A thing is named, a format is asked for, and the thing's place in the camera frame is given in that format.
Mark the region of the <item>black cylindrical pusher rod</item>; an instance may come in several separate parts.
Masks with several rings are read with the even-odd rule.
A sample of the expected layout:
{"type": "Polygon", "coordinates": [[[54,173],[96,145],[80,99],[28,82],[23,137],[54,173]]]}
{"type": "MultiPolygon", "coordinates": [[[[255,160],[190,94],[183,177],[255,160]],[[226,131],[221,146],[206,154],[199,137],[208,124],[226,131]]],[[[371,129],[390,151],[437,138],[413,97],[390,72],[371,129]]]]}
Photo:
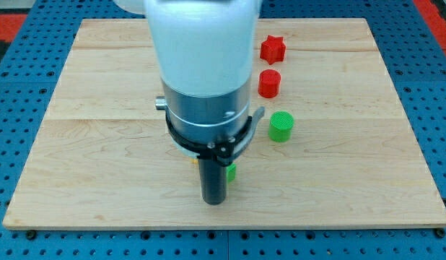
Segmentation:
{"type": "Polygon", "coordinates": [[[210,205],[221,204],[227,195],[226,168],[213,160],[199,160],[198,168],[203,200],[210,205]]]}

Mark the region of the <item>silver wrist flange black clamp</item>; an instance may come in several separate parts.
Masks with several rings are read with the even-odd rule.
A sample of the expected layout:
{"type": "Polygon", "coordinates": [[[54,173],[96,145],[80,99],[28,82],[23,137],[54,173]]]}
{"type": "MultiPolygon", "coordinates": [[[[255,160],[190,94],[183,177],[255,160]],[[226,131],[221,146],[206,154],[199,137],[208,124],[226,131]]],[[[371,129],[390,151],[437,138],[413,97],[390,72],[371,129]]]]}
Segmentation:
{"type": "Polygon", "coordinates": [[[249,115],[250,83],[236,90],[199,97],[183,93],[163,83],[164,96],[156,99],[156,109],[165,120],[175,146],[185,155],[231,165],[249,146],[258,122],[265,115],[259,107],[249,115]]]}

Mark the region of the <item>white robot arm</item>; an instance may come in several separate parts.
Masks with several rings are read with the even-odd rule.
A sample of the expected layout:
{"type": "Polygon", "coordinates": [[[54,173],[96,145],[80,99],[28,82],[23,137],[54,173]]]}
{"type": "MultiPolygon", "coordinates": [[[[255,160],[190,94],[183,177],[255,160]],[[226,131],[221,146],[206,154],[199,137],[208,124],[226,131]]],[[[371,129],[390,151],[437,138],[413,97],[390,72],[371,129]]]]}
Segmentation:
{"type": "Polygon", "coordinates": [[[146,17],[175,145],[198,160],[201,195],[220,204],[226,169],[255,135],[264,108],[250,111],[255,28],[259,1],[118,0],[118,7],[146,17]]]}

